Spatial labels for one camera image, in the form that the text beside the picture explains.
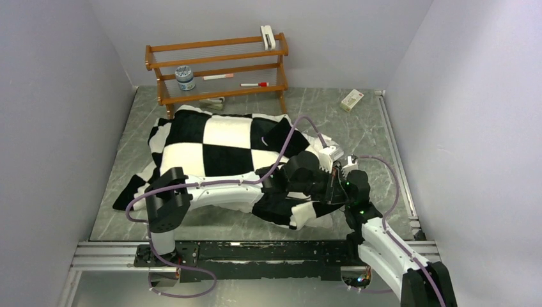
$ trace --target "wooden shelf leg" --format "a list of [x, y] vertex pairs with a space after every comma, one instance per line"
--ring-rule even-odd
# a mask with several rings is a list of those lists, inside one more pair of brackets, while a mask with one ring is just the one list
[[283, 110], [283, 114], [286, 114], [286, 103], [284, 101], [284, 91], [277, 91], [277, 95], [279, 96], [279, 100], [281, 101], [281, 109]]
[[167, 110], [167, 118], [172, 120], [173, 115], [175, 115], [175, 110], [173, 109], [173, 104], [166, 104], [166, 110]]

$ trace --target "wooden rack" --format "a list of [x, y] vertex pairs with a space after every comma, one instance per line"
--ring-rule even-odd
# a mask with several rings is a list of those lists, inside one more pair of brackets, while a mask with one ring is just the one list
[[[288, 43], [284, 33], [275, 35], [275, 50], [264, 50], [261, 36], [212, 40], [207, 42], [179, 43], [176, 45], [146, 46], [145, 66], [154, 70], [158, 82], [158, 103], [166, 106], [167, 116], [173, 118], [173, 104], [194, 100], [264, 93], [275, 91], [281, 109], [286, 113], [284, 91], [288, 81], [284, 74], [283, 56], [288, 55]], [[161, 68], [180, 65], [195, 65], [220, 61], [277, 56], [277, 61], [269, 64], [231, 67], [214, 70], [194, 70], [196, 87], [182, 91], [174, 74], [162, 75]], [[204, 81], [206, 75], [234, 74], [232, 78]], [[240, 83], [269, 82], [267, 87], [242, 88]]]

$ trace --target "black and white checkered cloth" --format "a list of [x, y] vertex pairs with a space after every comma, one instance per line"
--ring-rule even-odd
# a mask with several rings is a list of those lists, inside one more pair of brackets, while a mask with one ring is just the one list
[[[125, 210], [130, 201], [144, 193], [156, 178], [173, 167], [182, 167], [186, 175], [215, 177], [241, 175], [270, 166], [277, 160], [285, 132], [290, 129], [291, 120], [288, 115], [217, 115], [183, 105], [175, 112], [172, 120], [157, 120], [148, 140], [153, 162], [131, 178], [113, 208]], [[325, 138], [328, 144], [335, 144], [328, 137]], [[296, 130], [281, 161], [287, 162], [303, 150], [318, 156], [320, 149], [322, 144], [318, 138]], [[307, 198], [302, 193], [289, 193], [288, 196]], [[216, 205], [252, 213], [268, 222], [294, 230], [304, 225], [331, 227], [328, 214], [340, 207], [293, 199], [275, 203]], [[138, 201], [134, 210], [144, 206], [144, 200]]]

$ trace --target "gray marble surface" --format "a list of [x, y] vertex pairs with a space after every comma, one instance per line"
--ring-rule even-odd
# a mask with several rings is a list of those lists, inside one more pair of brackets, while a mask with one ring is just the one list
[[[146, 143], [148, 134], [157, 118], [166, 117], [165, 107], [157, 104], [156, 90], [155, 86], [142, 86], [137, 91], [90, 240], [137, 241], [145, 238], [144, 225], [129, 222], [124, 212], [112, 209], [112, 204], [130, 177], [151, 162]], [[339, 103], [349, 92], [349, 89], [289, 88], [285, 92], [288, 114], [293, 120], [302, 114], [309, 115], [324, 134], [343, 147], [346, 154], [376, 155], [392, 162], [389, 135], [378, 99], [373, 91], [361, 91], [365, 97], [351, 113], [347, 113], [339, 107]], [[279, 115], [280, 110], [275, 93], [228, 97], [223, 111], [209, 109], [215, 113], [270, 115]], [[304, 122], [299, 129], [315, 136], [308, 123]], [[378, 161], [363, 160], [360, 165], [369, 175], [373, 203], [381, 212], [385, 212], [392, 205], [395, 195], [391, 174]], [[133, 215], [144, 218], [146, 212], [140, 210]], [[208, 206], [188, 212], [181, 227], [176, 229], [175, 237], [179, 240], [345, 239], [352, 231], [346, 224], [344, 214], [335, 211], [331, 216], [332, 228], [305, 226], [296, 231], [280, 228], [251, 214]], [[412, 239], [403, 197], [399, 198], [399, 204], [388, 222], [402, 238]]]

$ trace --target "small box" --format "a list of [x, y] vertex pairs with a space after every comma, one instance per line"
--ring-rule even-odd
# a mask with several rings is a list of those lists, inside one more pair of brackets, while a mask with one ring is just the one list
[[341, 101], [341, 107], [346, 111], [350, 112], [352, 108], [356, 105], [358, 101], [363, 98], [363, 94], [360, 93], [357, 90], [352, 90], [350, 94], [348, 94], [343, 101]]

